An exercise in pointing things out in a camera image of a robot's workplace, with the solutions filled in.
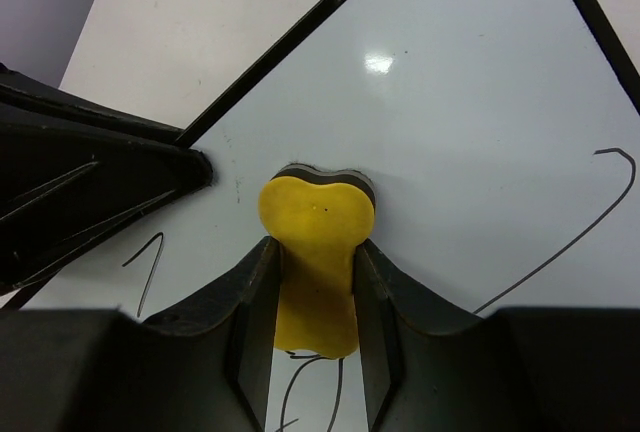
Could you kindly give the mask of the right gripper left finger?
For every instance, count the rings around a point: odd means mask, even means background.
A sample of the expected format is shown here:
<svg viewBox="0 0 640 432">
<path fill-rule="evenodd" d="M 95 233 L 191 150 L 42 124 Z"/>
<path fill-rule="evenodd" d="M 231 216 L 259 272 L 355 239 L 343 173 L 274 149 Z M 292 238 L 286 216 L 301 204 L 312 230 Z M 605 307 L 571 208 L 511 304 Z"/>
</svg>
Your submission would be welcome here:
<svg viewBox="0 0 640 432">
<path fill-rule="evenodd" d="M 266 425 L 280 249 L 261 239 L 232 269 L 144 320 L 169 337 L 169 401 L 181 431 L 262 431 Z"/>
</svg>

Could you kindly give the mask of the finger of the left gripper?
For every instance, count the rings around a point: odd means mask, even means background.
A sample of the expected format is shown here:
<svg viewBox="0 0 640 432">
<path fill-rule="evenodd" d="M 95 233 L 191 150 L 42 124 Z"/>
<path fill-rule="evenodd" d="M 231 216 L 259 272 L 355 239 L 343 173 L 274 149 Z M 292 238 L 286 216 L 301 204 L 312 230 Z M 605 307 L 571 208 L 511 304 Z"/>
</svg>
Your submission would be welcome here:
<svg viewBox="0 0 640 432">
<path fill-rule="evenodd" d="M 39 283 L 113 233 L 211 185 L 178 128 L 1 69 L 1 292 Z"/>
</svg>

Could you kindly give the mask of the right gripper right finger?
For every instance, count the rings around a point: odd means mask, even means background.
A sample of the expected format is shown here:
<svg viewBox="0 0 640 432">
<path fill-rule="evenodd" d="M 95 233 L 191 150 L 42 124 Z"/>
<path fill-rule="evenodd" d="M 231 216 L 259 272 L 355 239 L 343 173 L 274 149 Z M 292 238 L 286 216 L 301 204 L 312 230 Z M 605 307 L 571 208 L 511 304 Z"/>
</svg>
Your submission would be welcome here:
<svg viewBox="0 0 640 432">
<path fill-rule="evenodd" d="M 481 319 L 397 267 L 372 241 L 354 259 L 354 299 L 371 430 L 469 430 L 462 333 Z"/>
</svg>

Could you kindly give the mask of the yellow bone-shaped eraser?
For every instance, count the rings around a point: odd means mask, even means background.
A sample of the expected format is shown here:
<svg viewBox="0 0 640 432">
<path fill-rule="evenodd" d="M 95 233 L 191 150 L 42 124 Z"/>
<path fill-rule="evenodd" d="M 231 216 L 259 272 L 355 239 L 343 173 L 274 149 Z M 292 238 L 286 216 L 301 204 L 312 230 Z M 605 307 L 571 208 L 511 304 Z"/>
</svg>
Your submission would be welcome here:
<svg viewBox="0 0 640 432">
<path fill-rule="evenodd" d="M 353 169 L 292 163 L 265 184 L 259 217 L 281 252 L 275 348 L 330 359 L 357 349 L 354 256 L 373 231 L 375 210 L 372 182 Z"/>
</svg>

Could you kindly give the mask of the black framed whiteboard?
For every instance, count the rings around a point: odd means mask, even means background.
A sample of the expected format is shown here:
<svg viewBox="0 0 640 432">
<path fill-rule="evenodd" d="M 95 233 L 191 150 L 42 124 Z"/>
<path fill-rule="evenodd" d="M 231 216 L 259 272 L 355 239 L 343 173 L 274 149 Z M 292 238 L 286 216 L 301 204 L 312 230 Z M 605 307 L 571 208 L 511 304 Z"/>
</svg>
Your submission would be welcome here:
<svg viewBox="0 0 640 432">
<path fill-rule="evenodd" d="M 3 430 L 181 431 L 143 322 L 272 238 L 292 163 L 364 174 L 366 241 L 480 317 L 474 424 L 369 429 L 359 340 L 274 346 L 262 431 L 638 429 L 639 75 L 597 0 L 321 0 L 179 131 L 211 185 L 3 294 Z"/>
</svg>

